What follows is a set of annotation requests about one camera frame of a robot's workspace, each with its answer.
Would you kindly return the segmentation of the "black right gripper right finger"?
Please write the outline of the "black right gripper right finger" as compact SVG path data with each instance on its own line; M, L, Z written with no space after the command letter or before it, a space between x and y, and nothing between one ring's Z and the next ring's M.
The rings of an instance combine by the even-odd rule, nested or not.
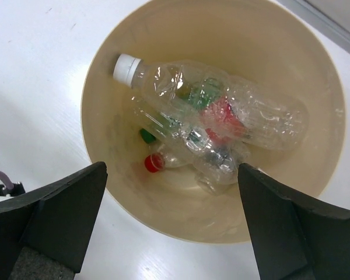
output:
M247 163L238 184L261 279L350 279L350 210Z

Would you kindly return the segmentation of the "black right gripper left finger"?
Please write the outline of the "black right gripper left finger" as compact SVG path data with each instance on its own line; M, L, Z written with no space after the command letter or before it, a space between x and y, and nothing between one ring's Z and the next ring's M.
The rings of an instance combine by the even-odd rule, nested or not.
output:
M74 279L80 273L107 183L97 162L0 202L0 279ZM0 184L13 182L0 171Z

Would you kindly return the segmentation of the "clear bottle white cap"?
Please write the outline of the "clear bottle white cap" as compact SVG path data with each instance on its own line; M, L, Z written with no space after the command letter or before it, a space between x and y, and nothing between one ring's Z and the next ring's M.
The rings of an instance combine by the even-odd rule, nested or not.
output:
M147 64L120 54L113 78L160 113L260 148L293 149L308 128L309 113L300 100L275 96L254 82L201 62Z

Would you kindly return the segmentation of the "green plastic bottle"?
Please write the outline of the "green plastic bottle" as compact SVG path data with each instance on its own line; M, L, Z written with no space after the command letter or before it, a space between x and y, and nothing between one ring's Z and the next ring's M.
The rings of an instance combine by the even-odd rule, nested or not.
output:
M215 79L206 79L205 83L182 83L170 91L174 104L180 106L180 119L173 115L173 106L153 107L145 99L136 97L134 111L143 125L139 131L142 139L151 144L157 139L168 143L178 137L188 137L199 143L208 137L204 127L195 122L194 113L205 109L212 101L220 96L221 84Z

